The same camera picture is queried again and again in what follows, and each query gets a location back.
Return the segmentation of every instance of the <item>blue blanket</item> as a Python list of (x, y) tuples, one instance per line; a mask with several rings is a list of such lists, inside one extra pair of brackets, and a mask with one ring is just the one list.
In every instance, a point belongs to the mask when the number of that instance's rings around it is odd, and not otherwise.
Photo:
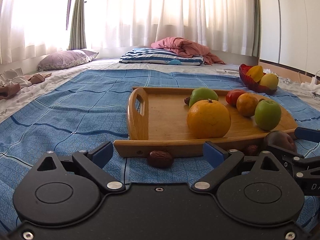
[[(235, 76), (138, 69), (80, 73), (0, 124), (0, 232), (6, 233), (19, 223), (12, 194), (45, 151), (70, 155), (79, 149), (91, 150), (106, 140), (128, 139), (126, 104), (133, 86), (247, 90)], [(270, 98), (286, 108), (299, 126), (320, 127), (320, 112), (295, 95), (279, 89)], [(320, 155), (316, 143), (297, 140), (296, 144), (306, 157)], [(193, 183), (211, 169), (203, 157), (197, 157), (175, 159), (172, 168), (160, 170), (148, 166), (144, 158), (123, 159), (116, 151), (104, 167), (125, 183)], [(318, 198), (306, 197), (298, 223), (309, 231), (318, 222), (318, 212)]]

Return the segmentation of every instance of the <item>pink duvet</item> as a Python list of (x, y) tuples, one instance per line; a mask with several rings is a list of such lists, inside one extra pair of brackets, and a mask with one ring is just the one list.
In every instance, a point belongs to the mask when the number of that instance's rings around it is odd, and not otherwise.
[(180, 37), (168, 37), (156, 41), (151, 44), (151, 47), (153, 49), (166, 49), (172, 51), (180, 57), (203, 56), (204, 63), (207, 65), (213, 63), (225, 64), (218, 56), (210, 52), (209, 47)]

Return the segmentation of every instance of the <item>large orange fruit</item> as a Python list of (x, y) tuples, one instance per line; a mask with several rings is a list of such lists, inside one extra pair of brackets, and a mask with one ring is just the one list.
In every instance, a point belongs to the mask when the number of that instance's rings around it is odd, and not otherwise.
[(187, 125), (198, 139), (223, 137), (231, 126), (229, 110), (215, 100), (201, 100), (191, 106)]
[(236, 107), (242, 116), (250, 117), (254, 116), (258, 103), (259, 101), (253, 94), (245, 93), (238, 97)]

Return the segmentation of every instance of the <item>wooden tray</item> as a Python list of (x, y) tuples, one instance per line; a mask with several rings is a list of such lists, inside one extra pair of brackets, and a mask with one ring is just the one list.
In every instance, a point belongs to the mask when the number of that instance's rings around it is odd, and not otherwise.
[[(169, 152), (173, 157), (202, 156), (205, 141), (212, 141), (225, 150), (238, 149), (250, 144), (259, 144), (268, 134), (257, 127), (254, 118), (241, 116), (225, 99), (227, 90), (215, 90), (219, 102), (231, 114), (231, 127), (222, 138), (196, 139), (187, 126), (188, 106), (184, 99), (192, 88), (133, 87), (128, 102), (128, 131), (130, 140), (115, 140), (114, 146), (122, 157), (146, 157), (150, 151)], [(263, 96), (254, 94), (257, 99)], [(140, 112), (135, 108), (140, 102)], [(282, 130), (294, 137), (297, 124), (281, 107), (282, 116), (275, 130)]]

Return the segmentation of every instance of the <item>red glass fruit bowl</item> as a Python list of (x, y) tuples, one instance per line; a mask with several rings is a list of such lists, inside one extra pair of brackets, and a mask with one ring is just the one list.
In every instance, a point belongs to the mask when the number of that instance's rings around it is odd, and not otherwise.
[(241, 64), (239, 67), (240, 78), (242, 82), (245, 84), (245, 86), (257, 93), (266, 93), (267, 95), (274, 94), (277, 91), (276, 89), (272, 90), (266, 86), (261, 86), (257, 82), (255, 82), (251, 77), (246, 75), (246, 73), (252, 67), (253, 66), (247, 66), (245, 64)]

